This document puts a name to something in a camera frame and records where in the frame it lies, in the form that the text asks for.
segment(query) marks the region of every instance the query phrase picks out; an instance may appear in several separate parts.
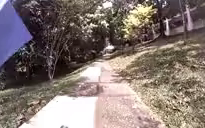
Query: concrete path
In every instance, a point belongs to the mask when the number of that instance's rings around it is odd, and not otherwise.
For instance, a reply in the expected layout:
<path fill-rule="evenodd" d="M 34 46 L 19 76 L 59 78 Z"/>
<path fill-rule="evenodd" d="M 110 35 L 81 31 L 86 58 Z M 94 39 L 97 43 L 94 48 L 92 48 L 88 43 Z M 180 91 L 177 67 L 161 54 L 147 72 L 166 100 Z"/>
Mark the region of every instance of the concrete path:
<path fill-rule="evenodd" d="M 107 62 L 95 66 L 102 68 L 96 107 L 97 128 L 163 128 L 161 121 L 138 98 L 137 94 L 121 82 Z"/>
<path fill-rule="evenodd" d="M 164 128 L 107 62 L 93 63 L 81 76 L 79 86 L 90 91 L 56 96 L 20 128 Z"/>

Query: grass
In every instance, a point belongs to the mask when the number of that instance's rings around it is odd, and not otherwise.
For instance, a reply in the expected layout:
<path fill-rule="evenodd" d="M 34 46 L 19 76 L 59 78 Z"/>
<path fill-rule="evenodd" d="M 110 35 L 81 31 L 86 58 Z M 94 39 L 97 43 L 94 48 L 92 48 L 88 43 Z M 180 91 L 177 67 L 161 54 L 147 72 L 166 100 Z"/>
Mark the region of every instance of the grass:
<path fill-rule="evenodd" d="M 18 127 L 29 120 L 56 95 L 65 95 L 73 91 L 78 82 L 79 73 L 86 67 L 58 78 L 31 87 L 0 91 L 0 122 L 3 128 Z"/>
<path fill-rule="evenodd" d="M 205 30 L 109 60 L 169 128 L 205 128 Z"/>

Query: yellow-green tree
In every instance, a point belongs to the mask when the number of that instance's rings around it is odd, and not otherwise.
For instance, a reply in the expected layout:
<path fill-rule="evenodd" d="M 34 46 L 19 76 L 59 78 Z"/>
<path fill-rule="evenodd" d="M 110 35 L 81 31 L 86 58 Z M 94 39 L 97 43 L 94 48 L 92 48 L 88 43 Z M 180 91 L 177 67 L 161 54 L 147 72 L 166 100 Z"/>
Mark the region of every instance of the yellow-green tree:
<path fill-rule="evenodd" d="M 152 23 L 152 16 L 155 9 L 152 6 L 137 5 L 129 12 L 127 18 L 123 21 L 126 39 L 132 40 L 140 36 L 142 29 Z"/>

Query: vegetation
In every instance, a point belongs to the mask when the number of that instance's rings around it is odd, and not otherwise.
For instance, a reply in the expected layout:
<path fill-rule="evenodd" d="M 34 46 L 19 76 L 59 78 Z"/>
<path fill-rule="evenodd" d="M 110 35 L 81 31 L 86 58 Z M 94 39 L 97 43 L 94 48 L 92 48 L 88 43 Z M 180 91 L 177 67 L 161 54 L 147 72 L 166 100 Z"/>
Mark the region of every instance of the vegetation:
<path fill-rule="evenodd" d="M 143 30 L 150 28 L 154 13 L 152 6 L 137 5 L 124 20 L 124 37 L 129 40 L 140 38 L 139 35 L 143 34 Z"/>
<path fill-rule="evenodd" d="M 205 30 L 136 50 L 110 64 L 167 127 L 205 128 Z"/>
<path fill-rule="evenodd" d="M 20 126 L 57 95 L 75 93 L 77 82 L 81 80 L 79 73 L 85 68 L 50 82 L 0 91 L 0 123 L 3 128 Z"/>
<path fill-rule="evenodd" d="M 18 126 L 54 96 L 70 93 L 77 72 L 107 45 L 119 49 L 154 35 L 165 39 L 131 49 L 136 54 L 123 52 L 111 64 L 168 127 L 205 127 L 205 31 L 188 33 L 185 16 L 189 7 L 205 10 L 204 0 L 11 1 L 33 40 L 0 68 L 4 127 Z M 205 11 L 196 15 L 193 20 L 205 18 Z M 185 38 L 190 35 L 184 44 L 179 36 L 165 35 L 164 20 L 176 17 Z"/>

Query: blue flag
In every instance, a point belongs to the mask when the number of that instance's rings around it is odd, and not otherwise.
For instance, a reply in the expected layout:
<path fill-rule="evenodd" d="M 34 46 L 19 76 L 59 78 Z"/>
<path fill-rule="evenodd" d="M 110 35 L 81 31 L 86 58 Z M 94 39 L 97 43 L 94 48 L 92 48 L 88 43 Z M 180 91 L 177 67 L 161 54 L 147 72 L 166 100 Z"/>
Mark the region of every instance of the blue flag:
<path fill-rule="evenodd" d="M 32 36 L 9 0 L 0 0 L 0 66 Z"/>

